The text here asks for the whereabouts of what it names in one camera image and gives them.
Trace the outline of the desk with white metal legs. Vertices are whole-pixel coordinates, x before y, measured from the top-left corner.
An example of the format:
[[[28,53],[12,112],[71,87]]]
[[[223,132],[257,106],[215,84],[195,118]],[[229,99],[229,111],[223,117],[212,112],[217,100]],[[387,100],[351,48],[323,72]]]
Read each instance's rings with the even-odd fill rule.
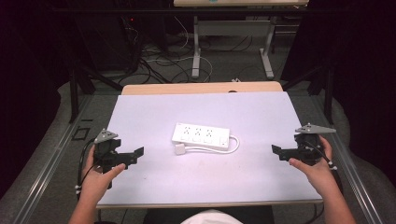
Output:
[[[306,6],[309,0],[174,0],[175,7],[186,9],[297,9]],[[266,20],[242,19],[203,19],[201,16],[193,17],[194,55],[192,62],[192,78],[200,75],[201,36],[262,36],[265,38],[264,47],[260,49],[264,74],[268,79],[273,79],[274,73],[268,58],[268,52],[275,35],[276,16],[267,16]]]

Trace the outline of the white power strip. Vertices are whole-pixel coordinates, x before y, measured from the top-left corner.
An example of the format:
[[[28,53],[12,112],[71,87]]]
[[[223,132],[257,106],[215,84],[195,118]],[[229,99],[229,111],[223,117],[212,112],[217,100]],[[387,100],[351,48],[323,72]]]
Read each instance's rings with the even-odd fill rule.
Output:
[[[226,151],[230,145],[230,130],[224,128],[177,123],[172,136],[174,143],[186,147],[207,147]]]

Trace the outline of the person's right hand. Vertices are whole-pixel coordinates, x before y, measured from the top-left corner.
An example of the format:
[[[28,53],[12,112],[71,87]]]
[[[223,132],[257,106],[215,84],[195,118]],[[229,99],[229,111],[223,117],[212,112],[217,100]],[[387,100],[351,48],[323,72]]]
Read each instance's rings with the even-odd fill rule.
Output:
[[[337,187],[332,176],[332,171],[324,158],[321,158],[315,165],[307,165],[302,161],[291,158],[289,159],[289,164],[303,172],[308,182],[320,195],[324,195],[324,193],[329,191],[332,187]]]

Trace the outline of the black metal stand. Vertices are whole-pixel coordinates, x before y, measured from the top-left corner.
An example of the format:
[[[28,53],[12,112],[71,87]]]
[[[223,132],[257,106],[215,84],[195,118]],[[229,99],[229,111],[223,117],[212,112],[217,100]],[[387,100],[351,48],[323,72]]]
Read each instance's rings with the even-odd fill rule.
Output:
[[[121,91],[123,87],[103,76],[97,71],[91,69],[88,65],[77,63],[68,69],[70,84],[70,100],[71,100],[71,118],[73,123],[79,114],[78,90],[82,90],[84,94],[93,94],[96,88],[93,86],[91,78],[99,80],[116,91]]]
[[[324,91],[323,113],[326,120],[333,125],[332,119],[332,94],[334,81],[334,66],[333,65],[319,65],[308,72],[293,78],[282,85],[284,91],[294,87],[298,83],[307,78],[312,78],[311,84],[308,86],[307,92],[309,95],[319,95]]]

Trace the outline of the aluminium rail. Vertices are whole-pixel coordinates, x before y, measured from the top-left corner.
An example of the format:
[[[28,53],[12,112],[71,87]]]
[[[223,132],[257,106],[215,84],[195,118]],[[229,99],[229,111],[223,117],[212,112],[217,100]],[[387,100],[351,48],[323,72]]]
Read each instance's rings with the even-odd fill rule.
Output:
[[[325,138],[331,143],[339,173],[343,181],[344,195],[351,202],[351,210],[360,224],[386,224],[380,206],[376,203],[381,194],[374,192],[376,180],[382,182],[373,165],[355,156],[345,145],[347,126],[330,124],[324,112],[324,100],[319,96],[310,96],[315,108],[313,123],[336,129],[336,133],[326,133]]]
[[[12,186],[17,206],[11,224],[27,224],[77,129],[71,118],[71,99],[61,97],[54,121]]]

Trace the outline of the person's white shirt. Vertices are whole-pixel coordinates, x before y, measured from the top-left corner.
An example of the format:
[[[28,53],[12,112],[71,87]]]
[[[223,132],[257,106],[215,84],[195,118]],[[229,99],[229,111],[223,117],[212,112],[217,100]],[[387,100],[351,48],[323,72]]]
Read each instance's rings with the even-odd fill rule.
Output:
[[[220,212],[219,210],[210,209],[188,217],[180,224],[243,224],[238,219]]]

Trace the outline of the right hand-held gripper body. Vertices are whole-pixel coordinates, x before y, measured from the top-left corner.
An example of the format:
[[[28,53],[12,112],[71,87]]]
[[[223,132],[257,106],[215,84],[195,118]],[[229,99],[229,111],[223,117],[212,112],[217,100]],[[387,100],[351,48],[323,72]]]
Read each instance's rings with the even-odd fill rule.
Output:
[[[302,154],[300,161],[308,165],[315,165],[321,158],[324,158],[327,163],[332,165],[332,161],[324,152],[324,146],[319,136],[322,133],[335,133],[335,129],[307,123],[296,129],[295,132],[297,132],[294,136],[297,150]]]

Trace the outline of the white table mat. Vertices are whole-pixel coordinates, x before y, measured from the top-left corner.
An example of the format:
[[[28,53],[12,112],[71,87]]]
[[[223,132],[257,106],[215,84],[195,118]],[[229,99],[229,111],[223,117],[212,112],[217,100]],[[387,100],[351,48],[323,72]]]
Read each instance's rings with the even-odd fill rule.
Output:
[[[227,128],[239,148],[231,154],[176,155],[177,123]],[[121,152],[145,149],[118,175],[102,207],[221,206],[318,202],[305,175],[281,161],[273,146],[294,148],[300,126],[289,96],[277,92],[119,96],[108,129]]]

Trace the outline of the person's dark trousers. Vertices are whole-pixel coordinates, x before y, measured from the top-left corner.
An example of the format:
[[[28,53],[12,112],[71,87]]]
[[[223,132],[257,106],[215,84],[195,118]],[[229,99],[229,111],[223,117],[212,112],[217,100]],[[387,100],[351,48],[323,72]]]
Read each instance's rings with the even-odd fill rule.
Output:
[[[149,209],[143,224],[180,224],[188,217],[210,209],[226,213],[243,224],[275,224],[273,209],[270,205]]]

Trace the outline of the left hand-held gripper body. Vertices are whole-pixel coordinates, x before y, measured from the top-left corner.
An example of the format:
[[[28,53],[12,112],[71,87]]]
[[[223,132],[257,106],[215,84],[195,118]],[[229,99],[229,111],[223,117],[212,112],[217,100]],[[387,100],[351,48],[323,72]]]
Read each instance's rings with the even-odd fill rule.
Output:
[[[120,139],[116,133],[103,129],[94,139],[94,146],[94,163],[107,173],[116,166],[116,148],[120,146]]]

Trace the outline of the person's left hand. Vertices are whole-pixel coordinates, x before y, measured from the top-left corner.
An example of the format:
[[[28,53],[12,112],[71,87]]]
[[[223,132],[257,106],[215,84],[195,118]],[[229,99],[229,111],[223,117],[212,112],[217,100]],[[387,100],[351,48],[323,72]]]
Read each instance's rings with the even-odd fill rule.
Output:
[[[95,146],[92,146],[82,172],[83,181],[78,200],[79,203],[91,204],[93,207],[105,195],[110,182],[125,169],[125,165],[121,163],[104,174],[98,172],[93,164],[94,151]]]

